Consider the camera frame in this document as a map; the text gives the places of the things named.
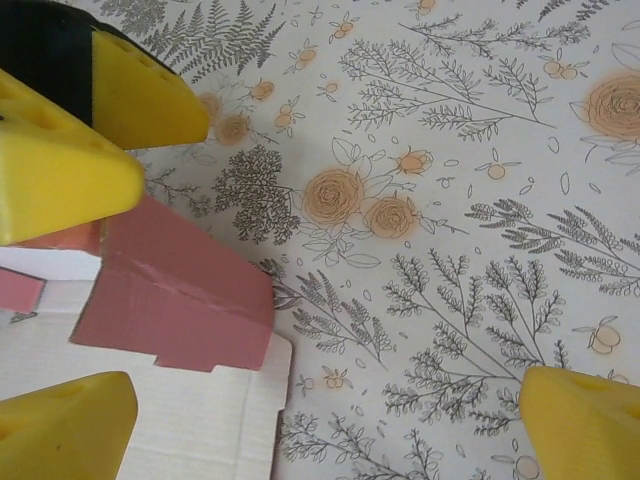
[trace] cardboard box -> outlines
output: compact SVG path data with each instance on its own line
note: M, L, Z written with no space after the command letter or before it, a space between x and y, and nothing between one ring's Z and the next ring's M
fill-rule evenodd
M128 212L2 247L0 267L95 280L71 341L153 354L161 366L259 370L273 331L271 279L148 195Z
M0 398L126 371L139 415L118 480L267 480L291 344L272 335L259 372L218 366L212 373L158 368L151 355L73 345L67 339L77 311L64 312L77 310L90 286L50 282L37 317L0 326Z

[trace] floral tablecloth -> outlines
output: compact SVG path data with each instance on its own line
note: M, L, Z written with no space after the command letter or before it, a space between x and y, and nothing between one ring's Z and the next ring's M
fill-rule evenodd
M640 383L640 4L333 1L67 3L210 113L134 154L273 277L275 478L542 478L526 368Z

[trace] yellow foam pad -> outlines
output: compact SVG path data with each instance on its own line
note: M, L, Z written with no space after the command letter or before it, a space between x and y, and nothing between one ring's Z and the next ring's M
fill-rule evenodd
M202 142L209 118L182 78L134 45L95 30L93 128L130 150Z
M132 209L144 169L0 70L0 245Z
M107 372L0 402L2 480L114 480L138 412L131 380Z
M640 388L534 367L520 414L547 480L640 478Z

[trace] cardboard flap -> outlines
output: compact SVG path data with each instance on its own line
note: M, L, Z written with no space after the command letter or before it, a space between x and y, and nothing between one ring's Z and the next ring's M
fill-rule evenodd
M0 328L0 398L73 378L127 372L139 415L118 480L266 480L278 411L286 401L291 344L273 335L260 372L200 373L154 357L67 342L75 315L41 313Z

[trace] hole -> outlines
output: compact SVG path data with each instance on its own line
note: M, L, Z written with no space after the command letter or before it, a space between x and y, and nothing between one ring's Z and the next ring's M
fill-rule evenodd
M598 378L579 376L575 377L573 381L585 390L607 390L609 388L605 381L601 381Z
M146 55L143 55L142 57L140 57L140 63L142 63L145 67L155 67L156 66L156 62L154 62L153 60L151 60L149 57L147 57Z
M113 43L120 48L120 50L124 50L127 53L131 53L131 52L135 52L136 49L133 45L131 45L128 42L125 42L124 40L120 39L120 38L114 38L113 39Z
M182 82L180 81L179 78L177 78L175 75L171 75L170 73L165 72L164 70L160 74L160 78L162 78L164 81L172 83L174 85L182 86Z
M7 84L0 83L0 99L10 99L18 97L18 92Z
M45 130L61 130L66 127L65 120L38 105L24 108L20 113L25 120Z
M84 386L79 383L74 383L71 385L61 385L56 387L56 389L51 392L51 396L53 398L69 398L77 395L78 393L84 390Z

